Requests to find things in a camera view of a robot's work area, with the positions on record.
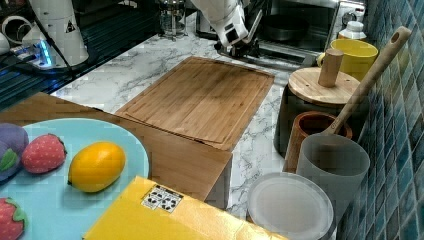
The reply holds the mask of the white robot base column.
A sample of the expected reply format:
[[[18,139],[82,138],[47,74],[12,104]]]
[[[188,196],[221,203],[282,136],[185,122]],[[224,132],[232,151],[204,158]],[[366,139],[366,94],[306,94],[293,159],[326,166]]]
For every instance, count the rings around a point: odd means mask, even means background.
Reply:
[[[36,22],[23,37],[23,45],[42,69],[76,66],[89,58],[78,28],[72,0],[29,0]]]

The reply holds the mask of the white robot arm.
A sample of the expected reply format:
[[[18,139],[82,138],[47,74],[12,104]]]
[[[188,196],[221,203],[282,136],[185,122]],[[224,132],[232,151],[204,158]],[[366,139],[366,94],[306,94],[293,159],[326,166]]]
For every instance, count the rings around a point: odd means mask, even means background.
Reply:
[[[242,57],[257,48],[256,31],[263,17],[257,4],[245,15],[251,0],[191,0],[214,29],[219,53]]]

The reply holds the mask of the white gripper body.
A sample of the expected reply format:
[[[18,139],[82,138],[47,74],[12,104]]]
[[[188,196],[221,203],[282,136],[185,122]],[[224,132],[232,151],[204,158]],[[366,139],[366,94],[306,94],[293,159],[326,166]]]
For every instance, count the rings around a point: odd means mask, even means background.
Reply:
[[[244,13],[241,6],[230,6],[224,10],[224,13],[223,19],[216,23],[216,33],[219,37],[221,49],[232,47],[232,51],[235,51],[236,49],[251,47],[263,12],[258,12],[250,29],[245,26]]]

